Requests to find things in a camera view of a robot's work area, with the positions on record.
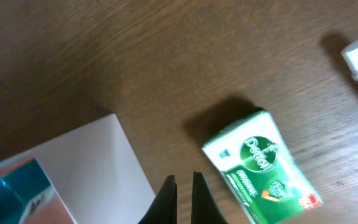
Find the teal mouthwash bottle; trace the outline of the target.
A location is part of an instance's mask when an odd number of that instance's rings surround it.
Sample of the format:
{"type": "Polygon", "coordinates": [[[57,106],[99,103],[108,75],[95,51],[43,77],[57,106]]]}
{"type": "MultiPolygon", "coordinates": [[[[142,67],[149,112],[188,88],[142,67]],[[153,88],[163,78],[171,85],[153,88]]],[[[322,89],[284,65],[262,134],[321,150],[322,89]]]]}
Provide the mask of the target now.
{"type": "Polygon", "coordinates": [[[24,223],[53,194],[54,188],[36,160],[0,176],[0,224],[24,223]]]}

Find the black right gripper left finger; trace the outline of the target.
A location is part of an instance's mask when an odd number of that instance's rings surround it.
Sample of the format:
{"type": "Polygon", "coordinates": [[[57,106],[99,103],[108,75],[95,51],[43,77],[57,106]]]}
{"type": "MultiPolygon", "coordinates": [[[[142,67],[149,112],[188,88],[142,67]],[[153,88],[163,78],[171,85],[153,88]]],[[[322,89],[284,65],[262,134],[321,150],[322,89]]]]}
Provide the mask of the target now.
{"type": "Polygon", "coordinates": [[[177,184],[168,175],[139,224],[177,224],[177,184]]]}

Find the white cardboard box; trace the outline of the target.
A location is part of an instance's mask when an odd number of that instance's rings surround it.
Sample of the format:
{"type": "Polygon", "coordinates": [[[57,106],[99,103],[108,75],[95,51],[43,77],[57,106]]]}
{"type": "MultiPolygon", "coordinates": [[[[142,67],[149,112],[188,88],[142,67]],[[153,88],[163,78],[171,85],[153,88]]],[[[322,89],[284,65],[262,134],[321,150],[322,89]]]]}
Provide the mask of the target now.
{"type": "Polygon", "coordinates": [[[138,223],[155,194],[115,114],[0,162],[0,176],[36,160],[54,188],[24,223],[138,223]]]}

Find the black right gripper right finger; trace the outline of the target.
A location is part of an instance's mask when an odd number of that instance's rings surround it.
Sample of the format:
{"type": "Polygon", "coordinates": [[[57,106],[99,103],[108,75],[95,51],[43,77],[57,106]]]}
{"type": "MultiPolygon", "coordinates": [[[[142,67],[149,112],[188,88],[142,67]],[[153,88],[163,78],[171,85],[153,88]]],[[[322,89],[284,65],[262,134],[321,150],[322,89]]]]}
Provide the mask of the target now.
{"type": "Polygon", "coordinates": [[[201,172],[193,173],[191,224],[228,224],[201,172]]]}

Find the green white soap bar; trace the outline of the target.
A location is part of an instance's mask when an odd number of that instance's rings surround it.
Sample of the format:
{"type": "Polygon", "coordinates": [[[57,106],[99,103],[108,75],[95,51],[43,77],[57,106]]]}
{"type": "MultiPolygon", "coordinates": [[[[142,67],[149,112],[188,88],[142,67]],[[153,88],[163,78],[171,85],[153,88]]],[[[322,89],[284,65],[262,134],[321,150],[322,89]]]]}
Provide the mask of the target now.
{"type": "Polygon", "coordinates": [[[251,223],[279,223],[323,204],[267,110],[227,125],[201,149],[251,223]]]}

